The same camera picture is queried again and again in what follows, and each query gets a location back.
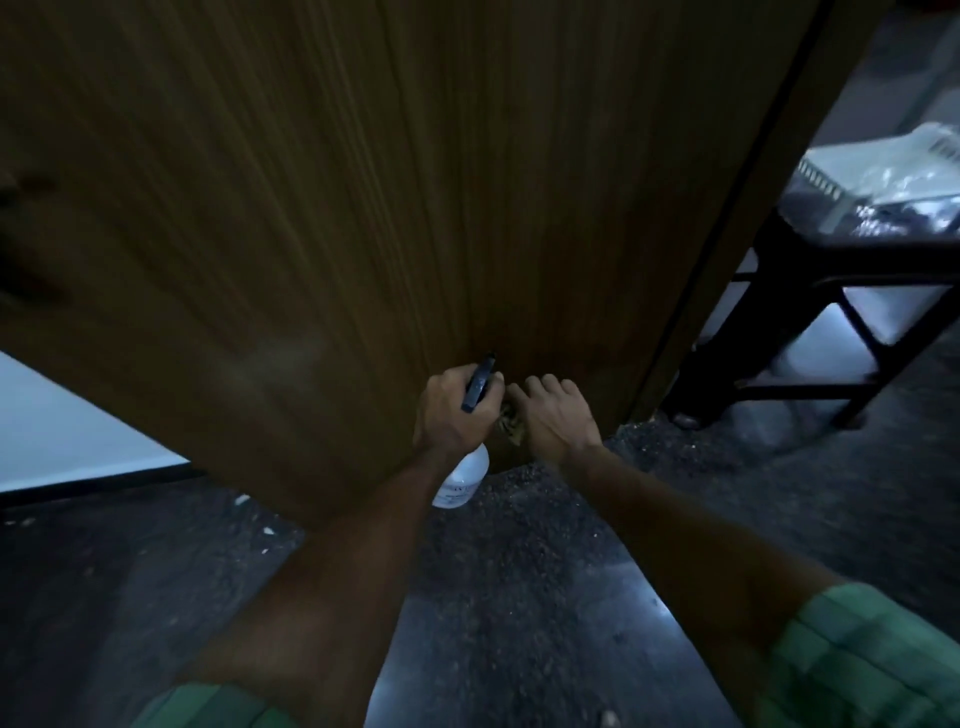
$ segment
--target right hand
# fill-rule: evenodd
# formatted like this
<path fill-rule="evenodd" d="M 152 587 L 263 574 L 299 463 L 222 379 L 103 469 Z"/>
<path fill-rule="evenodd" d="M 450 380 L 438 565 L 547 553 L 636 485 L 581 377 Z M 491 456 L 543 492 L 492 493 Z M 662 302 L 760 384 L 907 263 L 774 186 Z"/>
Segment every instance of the right hand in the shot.
<path fill-rule="evenodd" d="M 603 445 L 587 400 L 572 381 L 560 382 L 553 375 L 528 376 L 527 392 L 519 384 L 507 388 L 527 425 L 530 450 L 540 460 L 559 468 L 571 454 Z"/>

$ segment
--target forearm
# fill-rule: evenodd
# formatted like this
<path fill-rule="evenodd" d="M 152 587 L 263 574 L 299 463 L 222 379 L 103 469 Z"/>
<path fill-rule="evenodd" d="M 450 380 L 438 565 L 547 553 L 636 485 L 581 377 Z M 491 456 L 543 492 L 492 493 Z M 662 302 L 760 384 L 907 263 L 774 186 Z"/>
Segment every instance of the forearm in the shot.
<path fill-rule="evenodd" d="M 726 521 L 602 447 L 563 467 L 610 524 L 746 718 L 770 647 L 803 604 L 841 580 Z"/>
<path fill-rule="evenodd" d="M 420 527 L 455 460 L 418 453 L 358 509 L 307 535 L 187 677 L 237 683 L 304 724 L 361 725 Z"/>

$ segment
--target hand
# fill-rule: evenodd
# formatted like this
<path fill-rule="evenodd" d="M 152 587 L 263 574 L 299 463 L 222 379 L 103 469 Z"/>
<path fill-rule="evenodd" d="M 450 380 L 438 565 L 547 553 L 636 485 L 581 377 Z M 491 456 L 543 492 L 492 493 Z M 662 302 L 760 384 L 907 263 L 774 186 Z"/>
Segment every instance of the hand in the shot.
<path fill-rule="evenodd" d="M 500 416 L 503 375 L 499 372 L 493 375 L 487 384 L 487 394 L 468 414 L 460 405 L 476 368 L 476 364 L 454 367 L 427 380 L 414 426 L 415 448 L 440 448 L 462 459 L 487 439 Z"/>
<path fill-rule="evenodd" d="M 590 406 L 572 381 L 528 376 L 527 390 L 529 395 L 511 384 L 508 391 L 530 433 L 530 450 L 540 460 L 559 468 L 572 453 L 603 445 Z"/>

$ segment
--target black spray nozzle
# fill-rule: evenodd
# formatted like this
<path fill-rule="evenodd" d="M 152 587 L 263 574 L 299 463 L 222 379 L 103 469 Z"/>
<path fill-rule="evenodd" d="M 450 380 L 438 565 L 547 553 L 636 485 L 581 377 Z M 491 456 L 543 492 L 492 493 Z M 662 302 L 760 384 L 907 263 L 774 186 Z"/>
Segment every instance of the black spray nozzle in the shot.
<path fill-rule="evenodd" d="M 472 412 L 483 396 L 487 393 L 487 384 L 490 383 L 490 377 L 493 374 L 493 364 L 496 363 L 496 354 L 490 352 L 483 361 L 473 371 L 473 376 L 467 382 L 467 393 L 464 395 L 464 403 L 460 408 L 464 412 Z"/>

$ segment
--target left hand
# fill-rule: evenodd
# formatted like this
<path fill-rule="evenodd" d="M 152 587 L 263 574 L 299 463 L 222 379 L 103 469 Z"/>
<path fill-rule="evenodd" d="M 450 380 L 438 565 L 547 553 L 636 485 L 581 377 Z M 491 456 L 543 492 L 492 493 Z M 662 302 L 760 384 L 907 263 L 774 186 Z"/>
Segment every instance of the left hand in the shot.
<path fill-rule="evenodd" d="M 496 372 L 487 385 L 487 394 L 476 408 L 464 412 L 463 404 L 470 375 L 476 364 L 447 369 L 433 375 L 420 395 L 417 424 L 414 426 L 414 447 L 439 448 L 447 454 L 463 458 L 487 439 L 500 416 L 503 400 L 503 375 Z"/>

